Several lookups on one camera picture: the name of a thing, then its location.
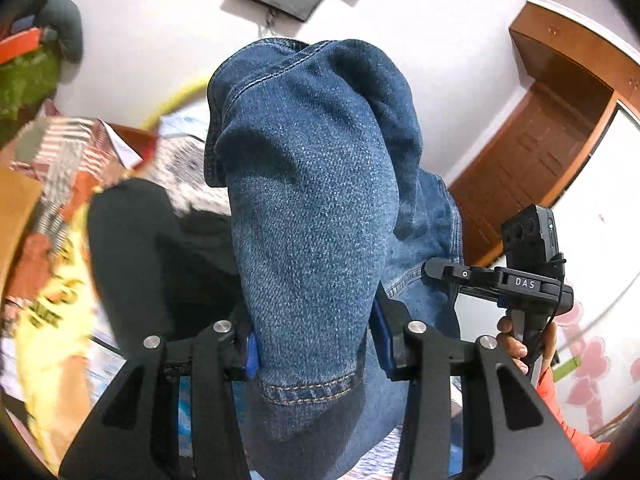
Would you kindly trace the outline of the blue denim jacket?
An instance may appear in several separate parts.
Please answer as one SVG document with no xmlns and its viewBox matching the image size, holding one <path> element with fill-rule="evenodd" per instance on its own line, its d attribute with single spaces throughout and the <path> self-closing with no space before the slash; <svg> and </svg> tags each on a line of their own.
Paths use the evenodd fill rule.
<svg viewBox="0 0 640 480">
<path fill-rule="evenodd" d="M 204 176 L 228 191 L 257 339 L 248 458 L 265 479 L 336 479 L 405 413 L 369 330 L 376 292 L 460 335 L 454 291 L 421 275 L 428 259 L 461 259 L 458 208 L 420 166 L 408 82 L 372 44 L 258 40 L 207 97 Z"/>
</svg>

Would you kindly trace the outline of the yellow printed cloth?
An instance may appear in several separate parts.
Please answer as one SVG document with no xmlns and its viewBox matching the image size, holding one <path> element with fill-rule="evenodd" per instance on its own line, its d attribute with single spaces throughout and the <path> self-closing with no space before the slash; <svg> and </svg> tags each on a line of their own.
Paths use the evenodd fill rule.
<svg viewBox="0 0 640 480">
<path fill-rule="evenodd" d="M 93 286 L 87 205 L 73 215 L 63 255 L 18 318 L 17 378 L 28 428 L 54 474 L 92 409 L 88 351 L 98 297 Z"/>
</svg>

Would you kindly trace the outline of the black folded garment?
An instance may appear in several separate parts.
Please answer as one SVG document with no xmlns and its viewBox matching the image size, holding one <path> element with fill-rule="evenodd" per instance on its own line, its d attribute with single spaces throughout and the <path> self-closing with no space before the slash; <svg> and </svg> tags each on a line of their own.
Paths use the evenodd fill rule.
<svg viewBox="0 0 640 480">
<path fill-rule="evenodd" d="M 93 196 L 91 272 L 116 346 L 131 358 L 144 338 L 190 338 L 243 300 L 223 214 L 176 214 L 161 186 L 126 180 Z"/>
</svg>

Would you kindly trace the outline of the wooden door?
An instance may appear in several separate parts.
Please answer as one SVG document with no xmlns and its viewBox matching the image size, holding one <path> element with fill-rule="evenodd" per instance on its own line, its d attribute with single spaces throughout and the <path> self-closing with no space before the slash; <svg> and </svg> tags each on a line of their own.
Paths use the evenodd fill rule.
<svg viewBox="0 0 640 480">
<path fill-rule="evenodd" d="M 559 94 L 536 82 L 494 140 L 450 185 L 462 218 L 463 257 L 486 264 L 501 254 L 501 225 L 543 205 L 585 147 L 613 91 L 602 84 Z"/>
</svg>

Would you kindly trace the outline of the striped cloth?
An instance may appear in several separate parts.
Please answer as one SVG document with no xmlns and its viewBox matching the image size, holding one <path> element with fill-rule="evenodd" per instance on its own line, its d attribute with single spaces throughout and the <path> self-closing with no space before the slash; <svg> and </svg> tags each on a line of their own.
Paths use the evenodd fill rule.
<svg viewBox="0 0 640 480">
<path fill-rule="evenodd" d="M 75 210 L 94 188 L 115 182 L 143 158 L 101 119 L 40 116 L 3 151 L 4 163 L 42 185 L 35 231 L 62 243 Z"/>
</svg>

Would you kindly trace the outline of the blue patchwork bedspread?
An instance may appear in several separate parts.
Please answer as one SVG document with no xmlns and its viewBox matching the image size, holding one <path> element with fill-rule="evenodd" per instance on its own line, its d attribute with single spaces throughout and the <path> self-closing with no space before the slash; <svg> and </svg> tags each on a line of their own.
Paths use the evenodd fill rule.
<svg viewBox="0 0 640 480">
<path fill-rule="evenodd" d="M 152 139 L 141 131 L 115 130 L 143 158 L 143 162 L 139 165 L 142 169 L 140 179 L 164 188 L 176 214 L 186 214 L 190 210 L 201 210 L 223 214 L 230 218 L 227 191 L 224 188 L 211 188 L 205 183 L 203 177 L 204 144 L 201 140 L 186 134 Z M 3 151 L 9 147 L 9 144 L 1 152 L 1 168 L 9 168 L 3 162 Z M 121 180 L 127 180 L 130 176 L 131 170 L 113 183 L 97 186 L 88 200 L 79 207 L 82 205 L 89 207 L 94 194 L 102 192 L 104 188 Z M 1 293 L 3 312 L 1 388 L 6 395 L 6 409 L 11 422 L 38 460 L 49 470 L 43 461 L 40 448 L 28 428 L 26 406 L 17 378 L 14 342 L 18 318 L 23 310 L 34 302 L 40 290 L 49 281 L 53 266 L 58 261 L 58 257 L 63 255 L 70 227 L 69 223 L 66 237 L 62 243 L 55 245 L 45 235 L 37 233 L 35 224 L 39 202 L 32 212 L 32 218 L 27 223 L 21 243 L 15 253 L 10 275 L 6 280 L 6 288 Z M 98 294 L 96 296 L 98 297 L 98 310 L 96 310 L 96 322 L 88 351 L 88 376 L 91 382 L 92 406 L 96 404 L 96 401 L 102 396 L 106 387 L 124 364 L 124 357 L 116 346 L 111 324 L 108 322 Z"/>
</svg>

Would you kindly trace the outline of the orange box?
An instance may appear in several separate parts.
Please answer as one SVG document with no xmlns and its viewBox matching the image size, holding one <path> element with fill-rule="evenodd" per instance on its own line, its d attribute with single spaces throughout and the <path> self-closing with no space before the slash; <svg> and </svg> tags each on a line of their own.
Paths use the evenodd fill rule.
<svg viewBox="0 0 640 480">
<path fill-rule="evenodd" d="M 0 64 L 36 50 L 40 45 L 41 30 L 33 27 L 24 32 L 6 37 L 0 42 Z"/>
</svg>

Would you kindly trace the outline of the grey plush cushion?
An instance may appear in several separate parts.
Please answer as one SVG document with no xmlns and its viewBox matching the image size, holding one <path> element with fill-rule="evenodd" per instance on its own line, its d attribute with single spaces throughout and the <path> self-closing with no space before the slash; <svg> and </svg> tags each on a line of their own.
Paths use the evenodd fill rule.
<svg viewBox="0 0 640 480">
<path fill-rule="evenodd" d="M 62 57 L 72 64 L 80 64 L 84 57 L 84 34 L 81 14 L 72 0 L 48 0 L 35 15 L 34 25 L 52 30 Z"/>
</svg>

